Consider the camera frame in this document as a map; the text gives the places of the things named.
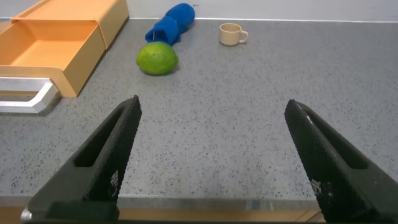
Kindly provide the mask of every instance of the white wall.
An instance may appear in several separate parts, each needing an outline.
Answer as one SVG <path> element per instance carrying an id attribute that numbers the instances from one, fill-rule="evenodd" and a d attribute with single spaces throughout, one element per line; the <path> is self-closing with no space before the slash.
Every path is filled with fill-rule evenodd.
<path id="1" fill-rule="evenodd" d="M 39 0 L 0 0 L 10 18 Z M 160 18 L 187 2 L 197 18 L 397 22 L 398 0 L 127 0 L 132 18 Z"/>

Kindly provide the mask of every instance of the cup handle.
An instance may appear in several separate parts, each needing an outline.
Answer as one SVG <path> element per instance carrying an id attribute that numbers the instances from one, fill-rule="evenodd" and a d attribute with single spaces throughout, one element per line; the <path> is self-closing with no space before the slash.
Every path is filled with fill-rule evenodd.
<path id="1" fill-rule="evenodd" d="M 245 39 L 239 40 L 239 43 L 240 43 L 240 44 L 243 44 L 243 43 L 246 43 L 246 41 L 248 41 L 249 33 L 246 32 L 246 31 L 244 31 L 244 30 L 242 30 L 241 33 L 244 34 L 244 35 L 246 35 L 246 38 L 245 38 Z"/>

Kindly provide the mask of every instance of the blue toy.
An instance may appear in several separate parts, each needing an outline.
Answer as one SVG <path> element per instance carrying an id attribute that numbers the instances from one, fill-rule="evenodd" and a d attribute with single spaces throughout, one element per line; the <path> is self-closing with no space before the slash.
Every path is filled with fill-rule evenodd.
<path id="1" fill-rule="evenodd" d="M 162 41 L 173 45 L 180 40 L 180 35 L 190 27 L 194 19 L 195 11 L 190 5 L 178 4 L 166 12 L 162 20 L 155 23 L 145 39 L 148 42 Z"/>

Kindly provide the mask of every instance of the lime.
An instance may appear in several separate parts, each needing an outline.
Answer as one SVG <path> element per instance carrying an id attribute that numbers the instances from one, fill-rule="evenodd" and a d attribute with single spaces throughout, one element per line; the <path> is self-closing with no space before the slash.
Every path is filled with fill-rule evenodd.
<path id="1" fill-rule="evenodd" d="M 145 73 L 164 75 L 175 68 L 178 57 L 170 45 L 163 42 L 151 42 L 138 51 L 136 63 Z"/>

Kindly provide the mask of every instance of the orange tray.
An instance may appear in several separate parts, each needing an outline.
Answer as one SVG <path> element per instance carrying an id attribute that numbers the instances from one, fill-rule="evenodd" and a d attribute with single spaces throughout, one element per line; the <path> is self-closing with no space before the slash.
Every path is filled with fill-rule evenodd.
<path id="1" fill-rule="evenodd" d="M 128 16 L 126 0 L 43 0 L 0 33 L 0 77 L 50 78 L 76 97 Z"/>

